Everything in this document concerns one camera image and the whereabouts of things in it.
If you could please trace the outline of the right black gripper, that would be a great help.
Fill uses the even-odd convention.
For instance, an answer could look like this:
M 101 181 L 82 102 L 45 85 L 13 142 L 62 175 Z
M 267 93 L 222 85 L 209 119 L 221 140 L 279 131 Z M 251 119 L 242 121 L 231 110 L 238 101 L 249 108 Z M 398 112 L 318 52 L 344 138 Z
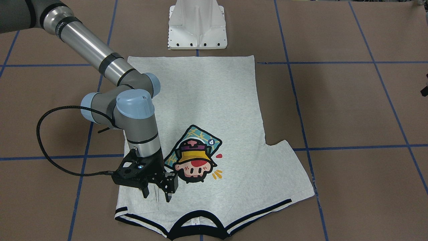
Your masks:
M 125 157 L 137 156 L 137 149 L 131 149 Z M 165 194 L 166 202 L 169 203 L 172 199 L 172 195 L 176 193 L 178 188 L 178 174 L 175 171 L 168 172 L 165 169 L 164 160 L 162 157 L 162 150 L 159 149 L 157 152 L 149 157 L 142 157 L 146 165 L 144 166 L 144 175 L 147 177 L 148 186 L 149 184 L 155 184 Z M 144 198 L 149 196 L 149 187 L 140 188 Z

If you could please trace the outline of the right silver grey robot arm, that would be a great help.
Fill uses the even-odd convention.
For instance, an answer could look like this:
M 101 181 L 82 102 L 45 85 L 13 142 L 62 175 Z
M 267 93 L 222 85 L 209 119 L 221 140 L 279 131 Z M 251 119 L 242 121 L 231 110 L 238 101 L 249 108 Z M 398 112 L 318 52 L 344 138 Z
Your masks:
M 44 157 L 56 168 L 74 176 L 110 176 L 117 185 L 137 188 L 144 198 L 150 183 L 155 184 L 169 202 L 178 188 L 175 172 L 165 170 L 152 99 L 159 94 L 159 79 L 152 73 L 140 73 L 119 53 L 113 51 L 79 20 L 60 0 L 2 0 L 1 33 L 39 28 L 56 36 L 85 59 L 115 88 L 92 92 L 80 105 L 51 109 L 40 117 L 36 126 L 38 145 Z M 123 130 L 129 151 L 113 171 L 76 173 L 55 163 L 41 140 L 41 124 L 53 112 L 79 109 L 92 123 L 105 125 L 106 130 Z

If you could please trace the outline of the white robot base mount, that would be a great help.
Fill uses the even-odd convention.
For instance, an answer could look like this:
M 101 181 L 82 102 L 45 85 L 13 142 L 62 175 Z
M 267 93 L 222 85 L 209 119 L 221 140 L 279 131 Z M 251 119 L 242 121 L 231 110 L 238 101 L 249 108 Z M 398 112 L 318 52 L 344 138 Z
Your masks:
M 170 50 L 214 50 L 228 45 L 224 7 L 216 0 L 178 0 L 169 8 Z

